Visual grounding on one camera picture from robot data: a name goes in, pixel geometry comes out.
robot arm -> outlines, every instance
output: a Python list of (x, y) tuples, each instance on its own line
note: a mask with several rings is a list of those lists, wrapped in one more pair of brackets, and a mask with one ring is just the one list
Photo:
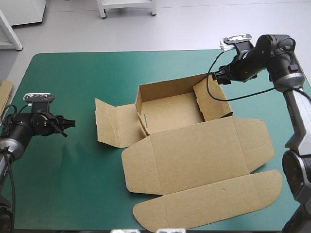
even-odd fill
[(54, 95), (31, 93), (26, 94), (24, 100), (32, 107), (30, 113), (18, 113), (15, 106), (8, 105), (1, 115), (3, 118), (6, 109), (10, 106), (14, 107), (14, 113), (2, 119), (3, 131), (0, 135), (0, 232), (2, 233), (10, 232), (12, 222), (14, 223), (14, 216), (12, 217), (9, 210), (11, 204), (1, 195), (11, 164), (23, 156), (33, 136), (60, 133), (66, 137), (64, 129), (75, 126), (74, 120), (50, 113), (50, 104), (54, 100)]
[(311, 99), (303, 91), (305, 75), (294, 54), (295, 41), (288, 35), (262, 35), (256, 46), (251, 36), (243, 34), (227, 37), (221, 41), (226, 51), (235, 49), (233, 61), (212, 73), (219, 84), (231, 81), (246, 82), (256, 78), (264, 69), (269, 80), (285, 98), (294, 135), (286, 143), (289, 151), (282, 160), (284, 173), (294, 199), (301, 203), (284, 233), (311, 232)]

white cabinet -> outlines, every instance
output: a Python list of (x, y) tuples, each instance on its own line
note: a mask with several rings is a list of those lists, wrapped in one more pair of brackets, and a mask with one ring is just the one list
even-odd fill
[(9, 22), (6, 20), (4, 14), (0, 10), (0, 49), (16, 49), (21, 51), (21, 45), (18, 37), (12, 30)]
[(156, 0), (97, 0), (102, 18), (106, 18), (106, 9), (125, 7), (150, 7), (152, 15), (156, 15)]
[(0, 0), (0, 9), (10, 25), (42, 22), (45, 0)]

green table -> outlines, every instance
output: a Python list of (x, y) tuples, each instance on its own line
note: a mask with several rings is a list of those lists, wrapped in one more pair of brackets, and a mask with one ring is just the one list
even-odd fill
[[(25, 105), (29, 92), (51, 92), (51, 112), (75, 119), (76, 127), (61, 135), (34, 137), (24, 156), (13, 165), (17, 229), (139, 228), (132, 214), (136, 203), (152, 195), (127, 191), (122, 149), (97, 142), (95, 98), (113, 105), (133, 103), (141, 83), (205, 73), (219, 50), (51, 53), (36, 55), (14, 97)], [(224, 54), (215, 68), (229, 63)], [(224, 86), (228, 98), (267, 89), (267, 72), (248, 83)], [(258, 169), (282, 170), (285, 142), (293, 133), (285, 100), (277, 92), (231, 103), (237, 117), (263, 119), (276, 156)], [(7, 182), (3, 194), (11, 196)], [(270, 207), (199, 227), (200, 230), (280, 230), (298, 206), (284, 180), (279, 199)]]

cardboard box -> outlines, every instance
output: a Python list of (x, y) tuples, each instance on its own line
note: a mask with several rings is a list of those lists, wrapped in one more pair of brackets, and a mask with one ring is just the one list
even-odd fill
[[(98, 141), (128, 147), (144, 137), (232, 115), (228, 102), (212, 99), (207, 74), (140, 85), (135, 104), (112, 106), (95, 99)], [(220, 85), (209, 80), (212, 93), (225, 98)]]
[(230, 116), (150, 135), (125, 149), (122, 163), (129, 191), (163, 195), (133, 209), (137, 221), (155, 232), (272, 204), (281, 192), (281, 174), (250, 173), (273, 157), (263, 121)]
[(12, 91), (12, 82), (3, 81), (0, 85), (0, 115), (2, 114)]

black cable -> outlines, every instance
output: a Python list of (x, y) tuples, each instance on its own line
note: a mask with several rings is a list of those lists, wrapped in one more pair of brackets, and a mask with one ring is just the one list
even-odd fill
[[(215, 61), (212, 63), (212, 65), (210, 66), (209, 70), (208, 70), (208, 73), (210, 73), (211, 69), (213, 68), (214, 64), (217, 62), (218, 58), (224, 53), (224, 51), (222, 51), (220, 54), (218, 54), (218, 56), (216, 57)], [(304, 97), (306, 97), (310, 102), (311, 102), (311, 97), (305, 93), (304, 91), (300, 90), (300, 88), (302, 87), (297, 87), (297, 88), (293, 88), (291, 86), (287, 86), (287, 85), (281, 85), (281, 86), (278, 86), (278, 87), (272, 87), (272, 88), (269, 88), (267, 90), (263, 90), (263, 91), (259, 91), (259, 92), (256, 92), (256, 93), (253, 93), (253, 94), (249, 94), (249, 95), (245, 95), (245, 96), (240, 96), (240, 97), (236, 97), (236, 98), (232, 98), (232, 99), (219, 99), (215, 96), (213, 96), (209, 90), (209, 87), (208, 87), (208, 78), (209, 78), (209, 75), (207, 74), (207, 78), (206, 78), (206, 88), (207, 88), (207, 92), (208, 94), (214, 99), (214, 100), (218, 100), (218, 101), (222, 101), (222, 102), (228, 102), (228, 101), (234, 101), (234, 100), (241, 100), (241, 99), (244, 99), (244, 98), (247, 98), (247, 97), (251, 97), (251, 96), (256, 96), (256, 95), (260, 95), (260, 94), (263, 94), (263, 93), (266, 93), (266, 92), (269, 92), (269, 91), (273, 91), (273, 90), (276, 90), (278, 88), (288, 88), (287, 90), (285, 90), (285, 92), (287, 91), (297, 91), (299, 92), (300, 94), (302, 94)]]
[(210, 71), (212, 70), (213, 66), (215, 65), (215, 63), (217, 62), (218, 58), (224, 53), (224, 51), (222, 51), (221, 53), (218, 54), (218, 56), (216, 57), (215, 61), (212, 63), (212, 65), (210, 66), (208, 73), (210, 73)]
[(11, 159), (13, 160), (13, 154), (9, 151), (8, 147), (5, 148), (3, 151), (4, 151), (3, 154), (4, 154), (5, 163), (8, 166), (8, 171), (9, 171), (9, 175), (10, 175), (11, 192), (12, 192), (12, 221), (11, 221), (10, 233), (14, 233), (16, 195), (15, 195), (15, 185), (14, 185), (13, 171), (12, 171), (11, 163), (10, 163), (8, 155), (7, 155), (7, 154), (10, 154), (11, 155)]
[(21, 113), (26, 107), (28, 107), (28, 104), (26, 104), (24, 107), (22, 107), (18, 113)]
[(5, 122), (5, 119), (4, 119), (4, 114), (6, 112), (6, 110), (8, 110), (10, 107), (14, 107), (14, 116), (13, 116), (13, 119), (15, 118), (15, 115), (17, 113), (17, 107), (13, 104), (9, 104), (9, 105), (6, 105), (1, 116), (0, 116), (0, 119), (1, 119), (1, 122), (2, 124), (4, 125), (4, 128), (5, 128), (5, 131), (6, 131), (6, 134), (2, 135), (1, 137), (7, 137), (9, 134), (10, 134), (10, 129), (8, 127), (8, 125), (6, 124)]

